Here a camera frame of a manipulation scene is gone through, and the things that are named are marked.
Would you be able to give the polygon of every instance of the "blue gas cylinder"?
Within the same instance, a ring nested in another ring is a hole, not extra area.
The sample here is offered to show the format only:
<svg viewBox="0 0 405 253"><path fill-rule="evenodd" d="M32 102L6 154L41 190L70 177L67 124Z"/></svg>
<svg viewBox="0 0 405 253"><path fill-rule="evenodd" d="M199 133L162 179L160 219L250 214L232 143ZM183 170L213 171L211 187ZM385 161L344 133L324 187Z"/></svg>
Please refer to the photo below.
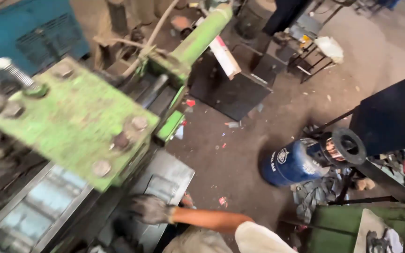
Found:
<svg viewBox="0 0 405 253"><path fill-rule="evenodd" d="M313 139L293 141L262 161L262 177L275 186L321 178L329 167L322 167L314 157L322 155L321 145Z"/></svg>

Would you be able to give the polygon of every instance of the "dark fabric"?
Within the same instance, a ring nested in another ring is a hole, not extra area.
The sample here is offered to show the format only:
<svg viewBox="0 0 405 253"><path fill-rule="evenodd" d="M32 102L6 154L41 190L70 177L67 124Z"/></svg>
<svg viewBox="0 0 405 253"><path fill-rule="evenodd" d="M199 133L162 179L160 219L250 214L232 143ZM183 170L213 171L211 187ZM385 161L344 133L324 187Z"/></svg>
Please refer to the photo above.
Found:
<svg viewBox="0 0 405 253"><path fill-rule="evenodd" d="M263 32L273 36L276 32L283 32L299 17L299 13L305 10L312 0L274 0L277 9L271 15Z"/></svg>

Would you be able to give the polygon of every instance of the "concrete floor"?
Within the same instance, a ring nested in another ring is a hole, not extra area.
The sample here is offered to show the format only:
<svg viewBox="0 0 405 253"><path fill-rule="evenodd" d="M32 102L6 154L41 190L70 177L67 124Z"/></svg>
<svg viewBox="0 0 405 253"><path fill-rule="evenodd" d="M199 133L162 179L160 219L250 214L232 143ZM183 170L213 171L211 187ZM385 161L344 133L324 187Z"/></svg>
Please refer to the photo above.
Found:
<svg viewBox="0 0 405 253"><path fill-rule="evenodd" d="M95 6L100 2L72 1L89 39L98 23L92 16L99 14L100 8ZM315 18L322 21L328 14ZM242 212L276 230L278 216L286 208L292 212L294 205L289 188L270 186L260 177L260 153L293 141L292 136L298 136L308 121L326 123L405 78L405 1L395 11L383 10L372 18L344 8L324 26L321 35L339 42L345 62L304 84L291 74L279 74L273 94L263 101L262 112L242 120L242 128L228 128L224 123L231 121L229 118L199 101L194 112L187 113L184 139L173 139L167 150L196 171L188 190L198 208ZM218 203L223 196L227 198L226 208ZM233 237L227 240L235 249Z"/></svg>

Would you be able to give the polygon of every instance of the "work glove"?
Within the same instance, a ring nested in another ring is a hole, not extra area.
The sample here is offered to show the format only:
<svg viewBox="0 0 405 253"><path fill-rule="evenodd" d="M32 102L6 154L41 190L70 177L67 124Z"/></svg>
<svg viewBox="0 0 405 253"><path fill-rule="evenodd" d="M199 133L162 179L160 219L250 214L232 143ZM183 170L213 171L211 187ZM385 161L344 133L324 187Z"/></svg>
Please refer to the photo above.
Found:
<svg viewBox="0 0 405 253"><path fill-rule="evenodd" d="M176 206L168 205L165 201L152 194L132 196L127 202L127 211L145 224L173 224L173 214Z"/></svg>

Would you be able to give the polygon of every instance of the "logo on gas cylinder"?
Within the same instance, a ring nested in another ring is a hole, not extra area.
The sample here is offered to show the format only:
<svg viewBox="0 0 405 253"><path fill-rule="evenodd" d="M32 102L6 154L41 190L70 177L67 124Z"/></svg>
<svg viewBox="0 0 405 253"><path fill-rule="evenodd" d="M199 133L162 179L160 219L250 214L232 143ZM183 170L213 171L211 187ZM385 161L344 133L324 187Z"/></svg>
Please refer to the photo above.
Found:
<svg viewBox="0 0 405 253"><path fill-rule="evenodd" d="M289 152L286 150L286 148L283 148L281 151L278 153L278 163L283 164L286 161L286 156L289 154Z"/></svg>

